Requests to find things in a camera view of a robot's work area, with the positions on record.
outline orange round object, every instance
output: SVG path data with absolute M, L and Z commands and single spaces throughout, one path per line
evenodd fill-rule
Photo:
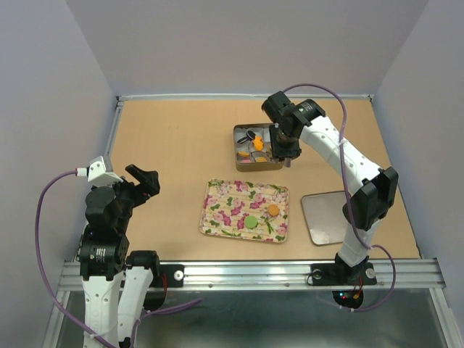
M 264 143 L 262 142 L 262 138 L 260 136 L 256 136 L 253 139 L 253 146 L 257 151 L 262 151 L 264 148 Z
M 281 210 L 275 204 L 271 204 L 268 207 L 268 213 L 270 216 L 277 216 L 280 211 Z

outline metal tin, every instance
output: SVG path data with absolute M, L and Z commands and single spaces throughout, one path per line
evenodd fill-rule
M 254 152 L 250 152 L 249 158 L 251 160 L 250 163 L 240 163 L 239 158 L 242 160 L 243 157 L 240 157 L 237 155 L 237 152 L 240 151 L 239 147 L 241 146 L 240 144 L 237 144 L 235 135 L 236 135 L 236 130 L 238 128 L 240 129 L 247 129 L 247 128 L 268 128 L 270 125 L 273 123 L 252 123 L 248 125 L 236 125 L 233 128 L 233 150 L 234 150 L 234 157 L 235 157 L 235 168 L 239 172 L 254 172 L 258 170 L 277 170 L 281 169 L 283 167 L 283 162 L 278 161 L 276 159 L 272 158 L 272 154 L 270 153 L 270 143 L 265 142 L 264 143 L 264 149 L 262 150 L 263 152 L 267 152 L 266 156 L 263 156 L 267 159 L 269 159 L 268 162 L 255 162 L 254 159 L 256 155 L 254 156 Z

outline green round object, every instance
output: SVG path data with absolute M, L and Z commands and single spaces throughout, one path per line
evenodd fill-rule
M 245 226 L 247 228 L 255 228 L 258 224 L 258 219 L 255 216 L 248 215 L 245 218 Z

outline white wall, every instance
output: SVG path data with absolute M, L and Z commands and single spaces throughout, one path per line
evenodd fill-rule
M 117 95 L 373 93 L 427 0 L 67 0 Z
M 430 0 L 374 110 L 420 250 L 437 257 L 464 335 L 464 2 Z
M 34 251 L 38 196 L 101 153 L 114 94 L 64 0 L 3 1 L 0 47 L 0 346 L 41 347 L 51 300 Z M 87 190 L 70 177 L 46 196 L 41 240 L 55 285 L 77 246 Z

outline floral tray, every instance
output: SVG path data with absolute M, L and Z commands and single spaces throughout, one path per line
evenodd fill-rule
M 279 208 L 277 216 L 268 206 Z M 248 215 L 258 219 L 255 228 L 244 224 Z M 283 186 L 213 179 L 204 198 L 200 232 L 211 236 L 282 243 L 287 238 L 289 190 Z

